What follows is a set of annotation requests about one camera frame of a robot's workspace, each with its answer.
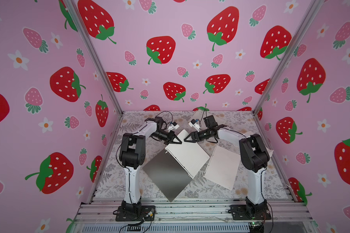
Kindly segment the right aluminium corner post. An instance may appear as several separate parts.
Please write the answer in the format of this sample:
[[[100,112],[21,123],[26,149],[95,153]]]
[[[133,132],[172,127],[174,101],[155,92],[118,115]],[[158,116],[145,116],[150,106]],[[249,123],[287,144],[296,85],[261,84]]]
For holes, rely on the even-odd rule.
[[[306,32],[308,31],[309,27],[311,26],[313,20],[317,16],[319,10],[321,9],[322,5],[324,4],[324,1],[316,0],[311,1],[311,4],[309,5],[307,11],[305,12],[300,24],[298,25],[298,28],[296,32],[294,33],[292,40],[287,48],[287,50],[284,53],[284,56],[281,58],[280,62],[278,63],[277,67],[275,68],[274,72],[272,73],[270,77],[270,81],[264,90],[261,98],[259,99],[255,109],[253,110],[254,116],[258,116],[258,112],[261,109],[261,107],[264,105],[264,102],[270,92],[275,87],[278,79],[281,77],[282,73],[284,72],[286,65],[290,61],[292,54],[294,53],[295,48],[297,45],[301,42],[303,37],[305,36]]]

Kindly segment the aluminium frame rail base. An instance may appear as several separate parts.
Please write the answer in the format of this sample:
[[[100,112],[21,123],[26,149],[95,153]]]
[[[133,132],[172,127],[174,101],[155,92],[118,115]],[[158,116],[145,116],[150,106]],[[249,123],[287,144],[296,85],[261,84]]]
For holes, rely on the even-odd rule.
[[[80,206],[72,233],[319,233],[307,207],[292,199],[268,200],[259,217],[245,217],[242,199],[143,199],[150,220],[117,221],[118,199],[97,198]]]

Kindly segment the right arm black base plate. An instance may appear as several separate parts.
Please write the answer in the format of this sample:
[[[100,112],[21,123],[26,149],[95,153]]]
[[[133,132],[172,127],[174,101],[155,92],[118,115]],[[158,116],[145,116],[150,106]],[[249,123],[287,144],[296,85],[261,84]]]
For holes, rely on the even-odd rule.
[[[266,204],[263,206],[231,205],[228,213],[233,220],[271,220],[272,215]]]

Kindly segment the aluminium corner post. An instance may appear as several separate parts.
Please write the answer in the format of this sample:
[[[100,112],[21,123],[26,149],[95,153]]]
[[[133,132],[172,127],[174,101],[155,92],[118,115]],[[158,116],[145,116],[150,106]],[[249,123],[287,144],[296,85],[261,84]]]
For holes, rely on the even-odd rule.
[[[93,46],[93,43],[91,42],[91,39],[89,37],[89,34],[83,24],[83,21],[82,21],[82,18],[80,16],[80,13],[78,12],[78,9],[77,9],[77,5],[74,1],[71,1],[71,0],[66,0],[65,1],[65,4],[68,8],[68,11],[69,11],[69,14],[72,18],[72,20],[74,21],[77,29],[78,29],[78,32],[81,36],[81,39],[88,51],[88,54],[96,68],[96,71],[97,73],[99,74],[100,76],[100,79],[109,95],[109,98],[111,99],[111,102],[113,103],[116,111],[117,111],[117,114],[121,117],[123,115],[123,111],[122,111],[122,108],[120,106],[120,104],[118,103],[118,100],[114,94],[114,90],[113,88],[111,87],[111,84],[110,84],[110,81],[109,81],[109,78],[102,66],[102,63],[99,59],[99,56]]]
[[[264,102],[270,92],[275,87],[278,79],[281,77],[282,73],[284,72],[286,65],[290,61],[292,54],[294,53],[295,48],[297,45],[301,42],[303,37],[305,36],[306,32],[308,31],[309,27],[311,26],[313,20],[317,16],[319,10],[321,9],[322,5],[324,4],[324,1],[316,0],[311,1],[311,4],[309,5],[307,11],[305,12],[300,24],[298,25],[298,28],[296,32],[294,33],[292,40],[287,48],[287,50],[284,53],[284,56],[281,58],[280,62],[278,63],[277,67],[275,68],[274,72],[272,73],[270,77],[270,81],[264,90],[261,98],[259,99],[255,109],[253,110],[254,116],[258,116],[258,112],[261,109],[261,107],[264,105]]]

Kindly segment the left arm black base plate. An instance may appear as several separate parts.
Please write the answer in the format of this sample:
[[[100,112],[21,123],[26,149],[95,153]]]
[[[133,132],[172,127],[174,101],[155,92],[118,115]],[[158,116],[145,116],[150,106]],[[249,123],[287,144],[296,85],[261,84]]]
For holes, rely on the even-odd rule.
[[[116,221],[131,222],[131,221],[151,221],[154,220],[156,207],[154,205],[145,205],[135,210],[129,211],[122,206],[113,212]]]

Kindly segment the white spiral notebook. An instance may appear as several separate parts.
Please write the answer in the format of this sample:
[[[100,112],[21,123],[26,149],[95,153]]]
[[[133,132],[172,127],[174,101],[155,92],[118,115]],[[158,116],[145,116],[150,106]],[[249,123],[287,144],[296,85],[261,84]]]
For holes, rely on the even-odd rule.
[[[195,114],[191,117],[191,120],[194,119],[194,120],[199,120],[201,123],[204,123],[204,119],[206,117],[206,115],[208,114],[207,111],[201,111],[201,110],[198,110],[195,112]]]

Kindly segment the dark brown spiral notebook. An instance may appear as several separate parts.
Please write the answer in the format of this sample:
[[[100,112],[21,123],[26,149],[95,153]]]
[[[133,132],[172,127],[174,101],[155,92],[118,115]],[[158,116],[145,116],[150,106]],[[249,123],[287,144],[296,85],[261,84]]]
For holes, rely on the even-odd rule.
[[[172,202],[195,178],[210,156],[197,143],[184,142],[189,133],[178,134],[181,144],[169,144],[144,167],[144,172]]]

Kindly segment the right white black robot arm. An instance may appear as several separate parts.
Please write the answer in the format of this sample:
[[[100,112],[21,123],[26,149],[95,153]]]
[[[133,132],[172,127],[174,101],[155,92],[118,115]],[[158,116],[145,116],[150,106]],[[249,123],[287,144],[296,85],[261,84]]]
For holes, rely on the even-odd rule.
[[[204,118],[205,130],[200,129],[198,120],[192,119],[189,125],[196,129],[190,133],[185,142],[196,143],[209,138],[227,141],[240,149],[240,161],[249,171],[248,196],[246,197],[247,209],[258,212],[267,207],[267,200],[263,195],[264,173],[272,156],[273,150],[267,149],[259,134],[243,134],[228,128],[224,124],[218,124],[214,116]]]

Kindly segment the left aluminium corner post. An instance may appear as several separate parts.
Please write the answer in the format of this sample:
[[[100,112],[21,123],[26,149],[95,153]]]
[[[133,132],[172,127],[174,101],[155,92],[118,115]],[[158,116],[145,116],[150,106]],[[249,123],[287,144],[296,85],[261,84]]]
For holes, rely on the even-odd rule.
[[[116,111],[117,111],[117,114],[121,117],[123,115],[123,111],[122,111],[122,108],[120,106],[120,104],[118,103],[118,100],[114,94],[114,90],[113,88],[111,87],[111,84],[110,84],[110,81],[109,81],[109,78],[102,66],[102,63],[99,59],[99,56],[93,46],[93,43],[91,42],[91,39],[89,37],[89,34],[83,24],[83,21],[82,21],[82,18],[80,16],[80,13],[78,12],[78,9],[77,9],[77,5],[74,1],[71,1],[71,0],[66,0],[65,1],[65,4],[68,8],[68,11],[69,11],[69,14],[72,18],[72,20],[74,21],[77,29],[78,29],[78,32],[81,36],[81,39],[88,51],[88,54],[96,68],[96,71],[97,73],[99,74],[100,76],[100,79],[109,95],[109,98],[111,99],[111,102],[113,103]]]

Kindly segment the torn lined paper page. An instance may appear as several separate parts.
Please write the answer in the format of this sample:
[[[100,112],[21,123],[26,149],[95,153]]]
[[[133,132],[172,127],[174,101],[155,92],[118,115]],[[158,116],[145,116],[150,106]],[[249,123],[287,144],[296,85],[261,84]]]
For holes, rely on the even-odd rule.
[[[269,149],[266,144],[264,143],[262,137],[259,134],[255,134],[251,131],[248,131],[245,133],[245,136],[247,138],[250,138],[253,140],[253,142],[251,143],[252,147],[256,150],[257,148],[259,148],[261,151],[265,150],[269,156],[269,158],[272,157],[273,155],[273,150]]]

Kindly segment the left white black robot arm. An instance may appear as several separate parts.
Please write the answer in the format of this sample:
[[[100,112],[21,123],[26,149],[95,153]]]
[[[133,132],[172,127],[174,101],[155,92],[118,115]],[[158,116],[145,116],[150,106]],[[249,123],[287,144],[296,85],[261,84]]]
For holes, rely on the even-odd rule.
[[[162,117],[147,118],[138,130],[122,136],[117,160],[121,162],[125,172],[126,189],[122,209],[126,212],[140,214],[142,211],[139,181],[140,169],[145,161],[146,139],[153,136],[166,145],[182,143],[174,132],[179,125],[173,121],[166,129],[163,129],[163,124]]]

